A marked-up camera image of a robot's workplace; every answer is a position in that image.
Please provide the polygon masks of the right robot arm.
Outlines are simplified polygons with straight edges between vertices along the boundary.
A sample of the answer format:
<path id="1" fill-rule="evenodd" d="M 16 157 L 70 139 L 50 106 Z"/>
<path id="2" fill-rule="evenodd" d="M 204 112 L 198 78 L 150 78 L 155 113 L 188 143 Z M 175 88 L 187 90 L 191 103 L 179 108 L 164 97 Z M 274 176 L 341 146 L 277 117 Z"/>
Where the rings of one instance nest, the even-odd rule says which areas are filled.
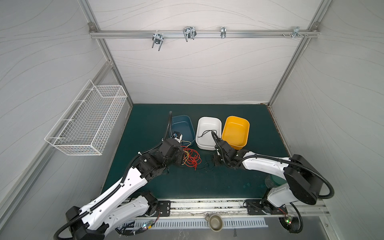
<path id="1" fill-rule="evenodd" d="M 215 132 L 211 135 L 217 150 L 216 158 L 227 168 L 263 172 L 286 181 L 268 190 L 255 204 L 268 214 L 293 202 L 315 205 L 319 199 L 331 199 L 335 195 L 332 184 L 301 155 L 278 158 L 244 149 L 235 150 Z"/>

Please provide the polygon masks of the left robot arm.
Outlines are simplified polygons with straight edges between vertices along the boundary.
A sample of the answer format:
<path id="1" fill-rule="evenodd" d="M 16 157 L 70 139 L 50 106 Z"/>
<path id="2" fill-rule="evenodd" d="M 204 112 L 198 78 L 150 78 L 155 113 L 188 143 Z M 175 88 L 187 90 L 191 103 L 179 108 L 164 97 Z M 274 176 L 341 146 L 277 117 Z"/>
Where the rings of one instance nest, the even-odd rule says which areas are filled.
<path id="1" fill-rule="evenodd" d="M 170 138 L 172 115 L 169 114 L 166 133 L 155 147 L 138 153 L 126 168 L 122 178 L 98 198 L 81 208 L 72 207 L 66 212 L 67 223 L 54 234 L 60 240 L 60 234 L 69 230 L 72 240 L 103 240 L 106 235 L 128 220 L 143 215 L 152 215 L 158 200 L 145 192 L 128 204 L 124 201 L 163 171 L 182 159 L 184 150 L 182 136 Z"/>

